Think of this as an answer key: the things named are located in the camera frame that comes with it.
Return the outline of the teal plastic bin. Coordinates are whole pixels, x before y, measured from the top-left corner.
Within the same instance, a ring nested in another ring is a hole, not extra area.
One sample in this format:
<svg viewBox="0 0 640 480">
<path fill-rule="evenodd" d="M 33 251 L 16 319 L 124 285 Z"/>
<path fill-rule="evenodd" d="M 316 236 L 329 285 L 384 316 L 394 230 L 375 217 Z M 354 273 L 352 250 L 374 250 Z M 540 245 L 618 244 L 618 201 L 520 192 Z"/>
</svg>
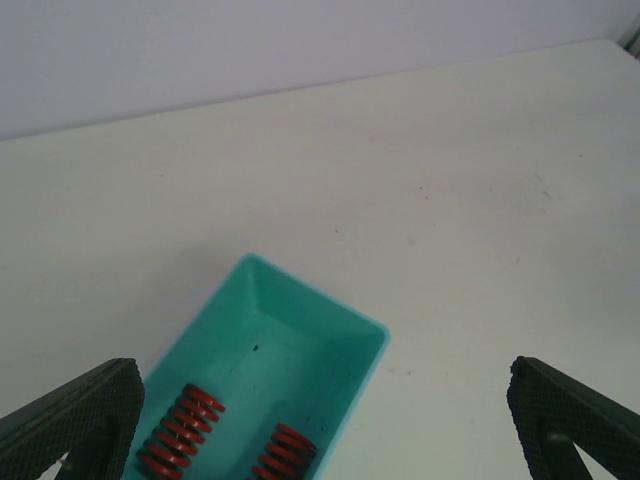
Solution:
<svg viewBox="0 0 640 480">
<path fill-rule="evenodd" d="M 222 408 L 184 478 L 250 479 L 274 435 L 292 429 L 315 445 L 301 475 L 317 479 L 388 342 L 380 322 L 246 255 L 145 376 L 131 449 L 191 385 Z"/>
</svg>

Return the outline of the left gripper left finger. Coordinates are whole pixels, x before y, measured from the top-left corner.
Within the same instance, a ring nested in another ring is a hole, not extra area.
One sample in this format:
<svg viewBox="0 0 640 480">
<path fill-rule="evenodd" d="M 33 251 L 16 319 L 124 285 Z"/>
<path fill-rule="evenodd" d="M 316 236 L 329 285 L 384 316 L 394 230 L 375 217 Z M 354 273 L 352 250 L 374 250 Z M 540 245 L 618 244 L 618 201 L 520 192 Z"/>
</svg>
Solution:
<svg viewBox="0 0 640 480">
<path fill-rule="evenodd" d="M 119 479 L 145 390 L 136 361 L 114 358 L 1 419 L 1 477 Z"/>
</svg>

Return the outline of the right aluminium corner post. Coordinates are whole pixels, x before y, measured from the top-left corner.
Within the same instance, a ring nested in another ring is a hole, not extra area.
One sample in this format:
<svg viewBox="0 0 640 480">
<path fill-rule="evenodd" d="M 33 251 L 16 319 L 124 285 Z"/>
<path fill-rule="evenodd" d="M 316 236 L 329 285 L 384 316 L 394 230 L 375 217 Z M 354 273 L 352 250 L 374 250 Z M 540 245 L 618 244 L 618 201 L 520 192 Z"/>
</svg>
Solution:
<svg viewBox="0 0 640 480">
<path fill-rule="evenodd" d="M 617 41 L 617 44 L 627 53 L 638 59 L 640 49 L 639 42 L 640 14 L 637 14 L 621 34 L 620 38 Z"/>
</svg>

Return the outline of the red spring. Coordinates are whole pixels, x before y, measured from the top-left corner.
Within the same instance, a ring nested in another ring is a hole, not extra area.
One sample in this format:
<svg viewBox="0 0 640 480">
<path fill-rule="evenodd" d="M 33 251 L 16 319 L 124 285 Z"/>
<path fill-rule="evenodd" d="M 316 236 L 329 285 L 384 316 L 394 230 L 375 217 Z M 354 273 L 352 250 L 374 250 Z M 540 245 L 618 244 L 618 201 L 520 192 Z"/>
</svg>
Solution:
<svg viewBox="0 0 640 480">
<path fill-rule="evenodd" d="M 182 479 L 226 407 L 202 388 L 187 384 L 136 452 L 150 479 Z"/>
<path fill-rule="evenodd" d="M 303 479 L 317 453 L 318 449 L 311 440 L 278 423 L 251 467 L 251 479 Z"/>
</svg>

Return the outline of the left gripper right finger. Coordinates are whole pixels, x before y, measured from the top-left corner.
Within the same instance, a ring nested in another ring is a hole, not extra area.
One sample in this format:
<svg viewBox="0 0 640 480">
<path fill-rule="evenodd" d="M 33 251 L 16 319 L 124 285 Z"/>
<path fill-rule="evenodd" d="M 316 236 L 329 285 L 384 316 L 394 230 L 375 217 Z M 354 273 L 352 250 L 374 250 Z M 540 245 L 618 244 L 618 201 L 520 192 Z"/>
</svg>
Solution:
<svg viewBox="0 0 640 480">
<path fill-rule="evenodd" d="M 534 357 L 511 365 L 507 389 L 534 479 L 590 479 L 583 450 L 616 479 L 639 477 L 639 415 Z"/>
</svg>

